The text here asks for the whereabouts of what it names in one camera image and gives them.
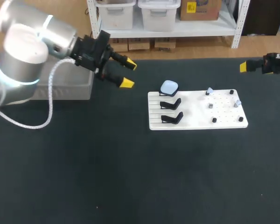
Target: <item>cardboard box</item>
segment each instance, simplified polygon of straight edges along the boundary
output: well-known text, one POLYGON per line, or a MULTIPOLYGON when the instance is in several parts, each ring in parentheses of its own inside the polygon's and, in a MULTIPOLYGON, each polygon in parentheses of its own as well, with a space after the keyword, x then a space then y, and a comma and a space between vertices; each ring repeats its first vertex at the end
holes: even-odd
POLYGON ((150 50, 149 38, 129 38, 129 50, 150 50))
POLYGON ((222 0, 182 0, 181 20, 217 20, 222 0))
POLYGON ((112 38, 109 40, 109 44, 116 52, 127 52, 127 38, 112 38))
POLYGON ((156 38, 154 41, 154 48, 159 51, 171 52, 176 47, 176 38, 164 37, 156 38))

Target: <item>gray box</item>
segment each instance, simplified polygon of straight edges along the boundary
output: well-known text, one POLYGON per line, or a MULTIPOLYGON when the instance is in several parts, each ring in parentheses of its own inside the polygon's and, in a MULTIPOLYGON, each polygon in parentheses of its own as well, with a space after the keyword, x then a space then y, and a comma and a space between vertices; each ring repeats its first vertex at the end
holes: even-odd
MULTIPOLYGON (((49 56, 32 100, 48 99, 48 78, 54 64, 58 62, 49 56)), ((53 78, 53 99, 88 100, 90 99, 93 72, 74 64, 64 63, 56 70, 53 78)))

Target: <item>small blue object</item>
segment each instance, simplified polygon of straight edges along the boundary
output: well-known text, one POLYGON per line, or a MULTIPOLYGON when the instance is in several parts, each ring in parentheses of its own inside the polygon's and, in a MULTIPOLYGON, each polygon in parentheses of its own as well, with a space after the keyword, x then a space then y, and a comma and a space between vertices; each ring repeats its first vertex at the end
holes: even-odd
POLYGON ((161 94, 173 97, 178 91, 178 84, 176 82, 166 80, 161 86, 161 94))
POLYGON ((242 102, 238 99, 238 100, 235 102, 234 107, 238 107, 238 106, 240 106, 240 105, 242 105, 242 102))
POLYGON ((213 91, 212 88, 208 88, 206 92, 207 92, 207 93, 213 93, 214 91, 213 91))

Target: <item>white plastic box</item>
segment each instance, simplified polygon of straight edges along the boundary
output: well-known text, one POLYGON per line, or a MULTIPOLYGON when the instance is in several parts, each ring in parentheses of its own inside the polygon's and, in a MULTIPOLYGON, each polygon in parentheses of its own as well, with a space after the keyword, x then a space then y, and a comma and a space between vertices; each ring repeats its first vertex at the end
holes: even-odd
POLYGON ((144 29, 148 31, 173 31, 176 10, 181 0, 139 0, 144 29))
POLYGON ((132 29, 133 6, 136 0, 128 0, 124 4, 96 3, 105 29, 132 29))

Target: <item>yellow fingertip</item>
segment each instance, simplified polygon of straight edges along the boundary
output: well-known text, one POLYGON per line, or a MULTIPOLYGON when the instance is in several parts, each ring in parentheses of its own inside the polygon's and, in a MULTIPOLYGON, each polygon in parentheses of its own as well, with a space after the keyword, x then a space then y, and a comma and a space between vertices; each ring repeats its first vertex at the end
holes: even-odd
POLYGON ((132 88, 134 86, 134 82, 127 79, 127 78, 123 78, 123 81, 120 85, 120 88, 132 88))
POLYGON ((135 71, 136 68, 137 68, 137 64, 136 64, 135 62, 133 62, 129 57, 127 58, 127 62, 129 62, 129 63, 135 65, 135 67, 134 67, 134 69, 133 69, 133 71, 135 71))
POLYGON ((247 62, 244 62, 239 67, 240 72, 247 72, 247 62))

